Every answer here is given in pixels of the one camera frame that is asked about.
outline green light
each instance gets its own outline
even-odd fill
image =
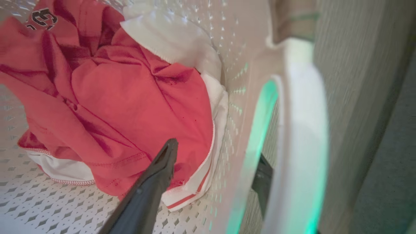
[[[264,84],[254,112],[253,124],[251,126],[248,146],[243,162],[243,168],[237,186],[237,196],[231,205],[231,214],[227,225],[227,234],[237,234],[243,221],[247,197],[238,196],[247,194],[246,171],[256,171],[260,160],[260,153],[267,134],[267,128],[272,118],[273,107],[276,103],[278,94],[277,86],[273,81]]]

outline stitching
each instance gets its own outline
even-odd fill
[[[114,163],[95,163],[95,162],[85,162],[86,164],[88,164],[89,166],[93,166],[93,167],[105,167],[105,168],[118,168],[120,167],[119,164],[121,163],[129,163],[129,162],[136,162],[139,161],[143,158],[147,158],[146,154],[143,152],[131,155],[127,158],[124,158],[120,161],[114,162]]]
[[[52,154],[48,150],[45,150],[45,149],[26,148],[26,147],[21,147],[21,148],[24,150],[34,151],[34,152],[43,153],[43,154],[52,156]]]
[[[57,183],[61,183],[61,184],[71,184],[71,185],[79,185],[79,186],[84,186],[84,185],[91,185],[91,184],[95,184],[95,180],[87,180],[87,181],[70,181],[70,180],[61,180],[61,179],[54,179],[52,177],[50,177],[51,180],[57,182]]]

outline red stripe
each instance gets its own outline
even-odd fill
[[[197,192],[201,192],[202,185],[204,184],[205,179],[207,178],[208,173],[209,173],[209,171],[211,170],[211,165],[212,165],[212,160],[211,160],[211,163],[210,163],[210,165],[209,165],[209,170],[207,171],[207,174],[205,174],[204,178],[202,179],[201,184],[199,184],[199,187],[198,187]],[[191,195],[189,195],[189,196],[185,197],[184,199],[182,199],[182,200],[180,200],[180,201],[178,201],[178,202],[175,202],[175,203],[173,203],[172,205],[169,205],[169,206],[167,206],[167,207],[168,207],[168,209],[174,208],[174,207],[176,207],[176,206],[178,206],[178,205],[180,205],[180,204],[182,204],[182,203],[184,203],[184,202],[188,201],[189,199],[191,199],[191,198],[193,198],[193,197],[195,197],[195,196],[196,196],[196,194],[191,194]]]

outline white fabric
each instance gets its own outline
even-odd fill
[[[49,177],[70,182],[94,180],[91,169],[83,162],[70,159],[58,159],[49,154],[26,150],[27,156],[42,167]]]
[[[215,122],[211,153],[185,185],[162,195],[162,201],[169,210],[178,210],[200,198],[209,189],[217,166],[228,114],[228,93],[220,84],[221,61],[204,30],[181,16],[158,10],[145,2],[125,7],[123,15],[126,21],[121,22],[121,26],[130,37],[169,63],[178,62],[195,67],[201,73],[208,91]]]

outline printed number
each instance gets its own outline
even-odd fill
[[[31,28],[32,30],[36,30],[36,28],[33,25],[26,25],[26,27]]]
[[[46,26],[47,23],[45,23],[45,20],[48,20],[49,18],[47,17],[48,15],[50,15],[53,24],[55,24],[58,21],[58,18],[56,16],[54,16],[50,11],[49,8],[45,8],[45,9],[41,9],[38,11],[34,11],[32,12],[32,20],[35,21],[37,24],[41,25],[41,26]]]

